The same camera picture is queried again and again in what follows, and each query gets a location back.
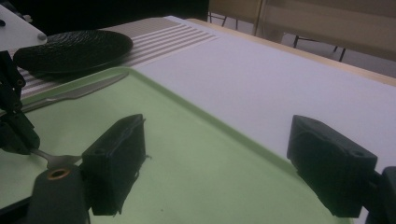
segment white table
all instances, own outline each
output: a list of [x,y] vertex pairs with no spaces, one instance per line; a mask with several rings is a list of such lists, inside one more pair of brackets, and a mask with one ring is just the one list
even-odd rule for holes
[[394,79],[220,28],[168,19],[219,38],[139,67],[147,77],[283,158],[297,114],[321,120],[372,151],[378,172],[395,165]]

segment knife blade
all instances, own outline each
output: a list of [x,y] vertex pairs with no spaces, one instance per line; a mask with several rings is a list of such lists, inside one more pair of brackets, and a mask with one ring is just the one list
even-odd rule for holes
[[104,80],[100,80],[98,82],[94,82],[92,84],[85,85],[83,87],[73,89],[71,91],[62,92],[60,94],[56,94],[56,95],[47,97],[45,99],[38,100],[38,101],[32,102],[30,104],[24,105],[22,107],[21,111],[29,112],[29,111],[41,108],[46,105],[55,104],[60,101],[77,99],[77,98],[83,97],[85,95],[91,94],[95,91],[99,91],[113,83],[120,81],[121,79],[123,79],[127,76],[128,76],[128,73],[124,73],[124,74],[121,74],[118,76],[110,77],[110,78],[107,78]]

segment black plate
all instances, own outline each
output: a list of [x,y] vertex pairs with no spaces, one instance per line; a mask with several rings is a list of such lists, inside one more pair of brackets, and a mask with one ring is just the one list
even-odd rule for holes
[[51,35],[41,46],[18,49],[15,64],[33,73],[65,74],[98,69],[129,51],[130,37],[110,31],[75,31]]

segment striped placemat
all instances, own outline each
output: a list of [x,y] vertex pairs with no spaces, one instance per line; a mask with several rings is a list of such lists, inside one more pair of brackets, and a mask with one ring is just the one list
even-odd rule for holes
[[[169,21],[165,18],[134,21],[103,30],[119,32],[132,38],[134,48],[119,66],[130,66],[133,68],[155,62],[161,58],[217,38],[215,35],[185,24]],[[32,75],[20,68],[19,71],[26,80],[26,86],[21,93],[22,99],[88,75],[76,74],[60,77],[49,74]]]

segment spoon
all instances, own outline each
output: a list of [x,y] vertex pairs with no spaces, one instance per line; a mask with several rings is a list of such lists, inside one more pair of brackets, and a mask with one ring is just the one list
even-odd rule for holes
[[40,149],[31,149],[30,151],[32,153],[36,154],[37,156],[46,159],[47,160],[47,168],[49,170],[55,169],[55,168],[60,168],[64,165],[68,165],[68,164],[74,164],[77,161],[81,160],[81,156],[69,156],[69,155],[52,156]]

